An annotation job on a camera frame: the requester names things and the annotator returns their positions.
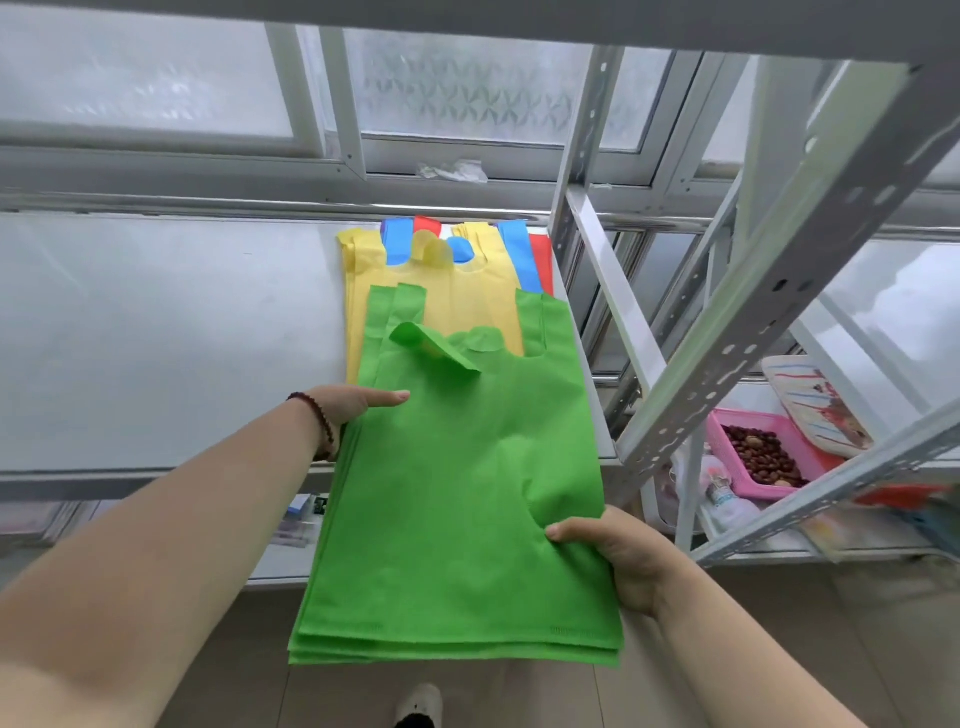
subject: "floor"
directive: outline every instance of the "floor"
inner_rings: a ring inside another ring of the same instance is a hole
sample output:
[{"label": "floor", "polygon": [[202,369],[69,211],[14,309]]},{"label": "floor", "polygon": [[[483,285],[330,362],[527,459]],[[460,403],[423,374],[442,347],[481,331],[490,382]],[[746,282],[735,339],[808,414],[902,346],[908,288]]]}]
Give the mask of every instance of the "floor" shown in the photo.
[{"label": "floor", "polygon": [[[737,567],[715,578],[877,728],[960,725],[960,578],[939,562]],[[617,669],[487,661],[288,667],[301,592],[241,595],[160,725],[392,726],[419,682],[444,693],[445,728],[706,726],[656,625],[625,617]]]}]

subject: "wrist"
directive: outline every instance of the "wrist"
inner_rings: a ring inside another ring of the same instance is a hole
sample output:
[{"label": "wrist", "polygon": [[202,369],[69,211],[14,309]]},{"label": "wrist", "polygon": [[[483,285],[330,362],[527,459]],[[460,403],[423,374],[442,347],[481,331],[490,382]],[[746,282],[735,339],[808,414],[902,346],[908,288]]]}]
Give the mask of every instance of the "wrist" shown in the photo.
[{"label": "wrist", "polygon": [[663,570],[654,592],[653,617],[661,625],[678,619],[711,581],[686,554],[678,551],[677,556],[680,558]]},{"label": "wrist", "polygon": [[316,444],[313,448],[314,459],[322,459],[332,454],[335,446],[333,430],[324,412],[323,404],[309,391],[292,394],[287,404],[296,407],[299,411],[299,417],[309,432],[310,442]]}]

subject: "white shoe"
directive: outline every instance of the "white shoe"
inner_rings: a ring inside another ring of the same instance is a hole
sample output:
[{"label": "white shoe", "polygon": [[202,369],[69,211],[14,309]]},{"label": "white shoe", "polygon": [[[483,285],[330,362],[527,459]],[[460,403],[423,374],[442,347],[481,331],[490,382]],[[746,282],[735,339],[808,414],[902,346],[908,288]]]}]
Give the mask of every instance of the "white shoe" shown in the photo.
[{"label": "white shoe", "polygon": [[414,691],[396,707],[396,722],[400,723],[407,716],[416,713],[430,718],[434,728],[442,728],[444,697],[440,694],[440,688],[430,683],[417,685]]}]

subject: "hand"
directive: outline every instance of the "hand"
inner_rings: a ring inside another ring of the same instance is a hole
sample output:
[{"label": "hand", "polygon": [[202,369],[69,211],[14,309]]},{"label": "hand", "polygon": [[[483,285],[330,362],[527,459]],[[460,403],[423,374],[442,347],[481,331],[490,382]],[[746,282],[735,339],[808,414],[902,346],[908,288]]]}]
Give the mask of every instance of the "hand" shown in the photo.
[{"label": "hand", "polygon": [[663,593],[699,568],[666,537],[646,523],[607,506],[599,519],[573,518],[547,526],[556,544],[582,542],[596,546],[613,566],[616,592],[623,606],[656,618]]},{"label": "hand", "polygon": [[330,454],[340,449],[340,430],[350,420],[355,420],[370,407],[396,407],[410,399],[410,393],[388,392],[383,389],[357,387],[353,384],[328,384],[314,387],[307,392],[323,409],[333,429]]}]

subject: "beaded bracelet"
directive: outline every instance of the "beaded bracelet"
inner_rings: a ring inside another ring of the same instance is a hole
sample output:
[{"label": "beaded bracelet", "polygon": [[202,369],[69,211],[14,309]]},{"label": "beaded bracelet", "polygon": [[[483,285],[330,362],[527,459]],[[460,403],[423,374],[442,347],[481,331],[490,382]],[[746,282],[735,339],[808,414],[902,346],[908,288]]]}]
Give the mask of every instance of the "beaded bracelet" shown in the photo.
[{"label": "beaded bracelet", "polygon": [[305,401],[310,405],[310,409],[312,409],[313,413],[317,416],[317,420],[320,421],[320,427],[324,431],[324,435],[326,435],[326,441],[329,443],[329,451],[324,452],[326,449],[318,449],[314,460],[323,460],[329,454],[332,454],[334,448],[333,427],[330,426],[330,420],[326,418],[324,409],[317,404],[316,400],[304,392],[294,392],[292,395],[290,395],[290,397],[287,398],[287,401],[290,400]]}]

